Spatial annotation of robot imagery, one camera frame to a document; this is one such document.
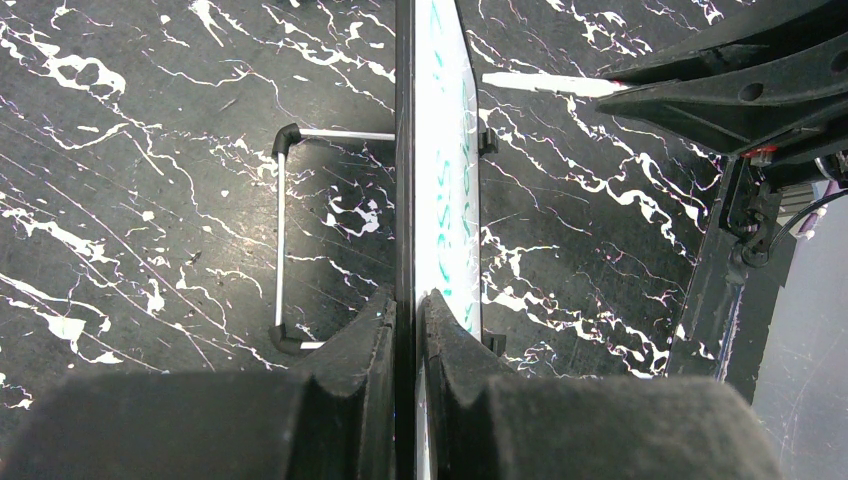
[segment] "white panel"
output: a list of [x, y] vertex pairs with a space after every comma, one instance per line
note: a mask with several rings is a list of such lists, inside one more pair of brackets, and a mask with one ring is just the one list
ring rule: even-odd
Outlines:
[[415, 298], [480, 339], [477, 91], [454, 0], [415, 2]]

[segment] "white marker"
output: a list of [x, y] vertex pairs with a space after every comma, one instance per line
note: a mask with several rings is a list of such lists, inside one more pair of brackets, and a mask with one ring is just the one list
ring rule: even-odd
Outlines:
[[589, 98], [605, 97], [633, 87], [601, 78], [510, 72], [485, 73], [483, 74], [483, 83], [531, 92], [572, 93]]

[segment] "black plastic corner bracket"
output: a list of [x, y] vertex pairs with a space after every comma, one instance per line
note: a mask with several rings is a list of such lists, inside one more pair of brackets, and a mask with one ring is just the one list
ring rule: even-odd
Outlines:
[[289, 156], [289, 147], [303, 140], [300, 134], [300, 127], [296, 123], [286, 125], [277, 131], [277, 136], [274, 137], [274, 146], [271, 149], [271, 154], [275, 157], [282, 153], [286, 157]]
[[268, 328], [268, 336], [271, 337], [271, 343], [277, 350], [289, 355], [301, 355], [304, 353], [300, 345], [303, 343], [300, 340], [286, 336], [286, 326], [272, 325]]
[[477, 141], [477, 152], [482, 157], [489, 153], [498, 153], [498, 136], [494, 129], [487, 128], [480, 132], [480, 138]]
[[491, 350], [496, 357], [500, 357], [506, 351], [506, 335], [483, 332], [480, 342]]

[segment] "wire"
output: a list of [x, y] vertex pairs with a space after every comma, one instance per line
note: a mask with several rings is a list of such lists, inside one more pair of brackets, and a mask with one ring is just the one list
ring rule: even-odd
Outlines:
[[786, 237], [786, 235], [789, 233], [789, 231], [792, 230], [792, 227], [794, 227], [795, 224], [797, 224], [798, 222], [800, 222], [801, 220], [806, 218], [807, 215], [815, 212], [816, 210], [818, 210], [821, 207], [827, 205], [828, 203], [836, 200], [839, 197], [844, 197], [845, 195], [848, 195], [848, 189], [841, 190], [839, 192], [830, 194], [826, 197], [822, 197], [822, 198], [816, 200], [815, 202], [804, 207], [804, 209], [801, 210], [800, 212], [793, 215], [792, 218], [790, 218], [789, 221], [786, 222], [783, 225], [783, 228], [781, 228], [780, 231], [778, 231], [777, 234], [772, 239], [771, 243], [769, 244], [769, 248], [768, 248], [768, 252], [767, 252], [767, 255], [765, 257], [765, 260], [762, 263], [756, 262], [757, 265], [751, 265], [751, 266], [752, 267], [763, 267], [763, 266], [765, 266], [765, 264], [768, 263], [768, 261], [772, 257], [772, 255], [774, 255], [774, 249], [777, 248], [778, 245], [780, 245], [780, 242], [783, 241], [784, 237]]

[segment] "whiteboard stand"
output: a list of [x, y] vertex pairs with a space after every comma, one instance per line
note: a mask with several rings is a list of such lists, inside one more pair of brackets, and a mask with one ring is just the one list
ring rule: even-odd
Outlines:
[[283, 269], [286, 261], [286, 157], [289, 148], [307, 138], [335, 138], [345, 140], [377, 140], [393, 142], [394, 134], [348, 132], [344, 130], [319, 130], [300, 128], [296, 123], [286, 125], [274, 137], [271, 153], [277, 157], [277, 286], [274, 305], [274, 325], [268, 329], [274, 347], [289, 355], [306, 354], [320, 348], [324, 342], [305, 342], [290, 337], [283, 320]]

